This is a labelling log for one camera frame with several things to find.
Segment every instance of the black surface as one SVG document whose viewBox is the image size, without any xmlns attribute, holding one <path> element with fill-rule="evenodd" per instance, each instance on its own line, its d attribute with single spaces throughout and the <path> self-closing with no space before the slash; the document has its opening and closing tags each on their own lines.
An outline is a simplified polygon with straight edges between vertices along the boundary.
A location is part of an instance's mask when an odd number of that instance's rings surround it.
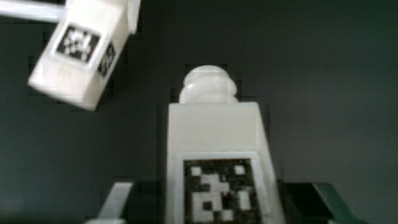
<svg viewBox="0 0 398 224">
<path fill-rule="evenodd" d="M 187 67 L 222 64 L 268 108 L 279 177 L 331 182 L 357 217 L 396 224 L 396 4 L 144 0 L 94 113 L 27 87 L 55 25 L 2 17 L 0 222 L 82 223 L 114 181 L 162 180 L 167 104 Z"/>
<path fill-rule="evenodd" d="M 311 183 L 281 185 L 281 198 L 288 224 L 327 224 L 336 220 Z"/>
</svg>

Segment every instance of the black square marker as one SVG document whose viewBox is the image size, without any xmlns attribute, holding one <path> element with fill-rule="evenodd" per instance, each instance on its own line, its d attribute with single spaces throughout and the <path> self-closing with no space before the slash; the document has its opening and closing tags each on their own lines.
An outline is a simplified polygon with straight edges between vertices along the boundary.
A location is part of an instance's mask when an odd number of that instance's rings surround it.
<svg viewBox="0 0 398 224">
<path fill-rule="evenodd" d="M 110 43 L 105 54 L 103 54 L 100 66 L 98 66 L 98 73 L 101 74 L 103 77 L 107 77 L 107 75 L 109 75 L 109 70 L 110 70 L 110 66 L 114 64 L 114 60 L 116 60 L 116 48 Z"/>
<path fill-rule="evenodd" d="M 98 42 L 100 35 L 89 29 L 69 24 L 57 46 L 57 52 L 80 62 L 89 63 Z"/>
<path fill-rule="evenodd" d="M 185 223 L 260 224 L 251 159 L 185 160 L 183 169 Z"/>
</svg>

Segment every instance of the dark background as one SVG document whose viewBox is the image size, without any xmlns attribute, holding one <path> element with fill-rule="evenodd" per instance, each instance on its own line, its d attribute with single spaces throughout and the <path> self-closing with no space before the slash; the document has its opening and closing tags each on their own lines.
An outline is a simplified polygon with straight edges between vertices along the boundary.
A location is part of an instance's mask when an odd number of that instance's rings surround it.
<svg viewBox="0 0 398 224">
<path fill-rule="evenodd" d="M 263 105 L 279 178 L 331 182 L 359 218 L 396 224 L 398 2 L 142 0 L 94 113 L 27 86 L 53 28 L 0 17 L 0 223 L 84 223 L 123 180 L 148 183 L 128 219 L 162 219 L 167 104 L 217 64 Z"/>
</svg>

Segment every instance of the white cube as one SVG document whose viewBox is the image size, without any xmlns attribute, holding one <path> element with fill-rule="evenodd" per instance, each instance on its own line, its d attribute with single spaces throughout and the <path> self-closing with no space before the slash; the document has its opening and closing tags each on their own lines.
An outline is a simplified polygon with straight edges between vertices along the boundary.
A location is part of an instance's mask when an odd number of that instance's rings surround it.
<svg viewBox="0 0 398 224">
<path fill-rule="evenodd" d="M 78 0 L 68 6 L 29 85 L 61 101 L 96 109 L 130 35 L 128 0 Z"/>
</svg>

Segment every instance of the white block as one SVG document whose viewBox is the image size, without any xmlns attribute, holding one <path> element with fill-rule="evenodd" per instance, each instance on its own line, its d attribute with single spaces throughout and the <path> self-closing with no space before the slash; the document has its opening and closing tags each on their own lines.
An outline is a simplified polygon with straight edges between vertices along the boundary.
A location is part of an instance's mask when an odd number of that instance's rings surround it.
<svg viewBox="0 0 398 224">
<path fill-rule="evenodd" d="M 78 0 L 59 23 L 29 85 L 87 110 L 96 109 L 130 35 L 128 0 Z"/>
<path fill-rule="evenodd" d="M 196 190 L 194 192 L 188 192 L 185 185 L 185 178 L 192 178 L 188 176 L 192 174 L 188 164 L 201 167 L 201 164 L 208 163 L 208 168 L 212 168 L 212 162 L 219 163 L 222 161 L 240 163 L 238 173 L 235 165 L 231 165 L 231 169 L 222 167 L 220 175 L 217 175 L 217 179 L 220 179 L 220 181 L 228 181 L 228 184 L 231 183 L 228 191 L 233 191 L 233 182 L 229 181 L 233 178 L 242 178 L 242 175 L 252 175 L 254 184 L 252 186 L 247 184 L 244 188 L 249 190 L 242 191 L 242 193 L 231 193 L 210 186 L 208 191 L 201 190 L 201 194 Z M 208 172 L 213 171 L 201 169 L 203 179 L 206 179 L 206 175 L 215 174 Z M 252 210 L 249 194 L 252 194 L 252 196 L 256 195 L 256 206 L 261 211 L 261 221 L 258 223 L 284 223 L 268 143 L 265 139 L 263 121 L 256 103 L 171 104 L 169 106 L 167 224 L 187 223 L 185 218 L 190 217 L 185 214 L 187 212 L 203 214 L 203 219 L 212 219 L 210 211 L 203 209 L 204 202 L 190 202 L 194 203 L 194 208 L 190 208 L 190 204 L 187 204 L 188 199 L 185 198 L 187 194 L 192 194 L 194 198 L 199 197 L 197 195 L 213 195 L 213 197 L 222 197 L 224 200 L 228 200 L 228 197 L 238 197 L 242 200 L 242 209 L 249 212 Z M 212 206 L 217 205 L 217 210 L 231 210 L 226 208 L 224 204 L 219 205 L 219 202 L 212 203 Z"/>
</svg>

